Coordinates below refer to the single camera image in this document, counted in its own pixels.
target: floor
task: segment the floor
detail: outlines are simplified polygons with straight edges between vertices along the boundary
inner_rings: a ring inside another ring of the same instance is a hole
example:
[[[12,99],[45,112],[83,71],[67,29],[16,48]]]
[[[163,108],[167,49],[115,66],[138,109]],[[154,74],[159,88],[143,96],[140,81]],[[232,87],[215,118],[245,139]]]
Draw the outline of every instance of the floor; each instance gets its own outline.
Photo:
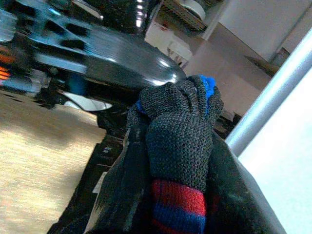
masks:
[[[0,90],[0,233],[45,234],[104,136],[94,115]]]

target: white wall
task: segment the white wall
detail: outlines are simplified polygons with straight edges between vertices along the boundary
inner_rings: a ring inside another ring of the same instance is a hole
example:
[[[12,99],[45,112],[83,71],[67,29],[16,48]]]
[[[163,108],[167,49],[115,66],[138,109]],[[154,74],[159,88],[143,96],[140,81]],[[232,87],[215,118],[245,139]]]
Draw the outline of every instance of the white wall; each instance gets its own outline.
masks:
[[[312,5],[310,5],[296,27],[287,36],[282,44],[282,47],[291,53],[307,34],[310,28],[312,28]]]
[[[312,0],[232,0],[220,23],[270,60]]]
[[[312,69],[240,155],[288,234],[312,230]]]

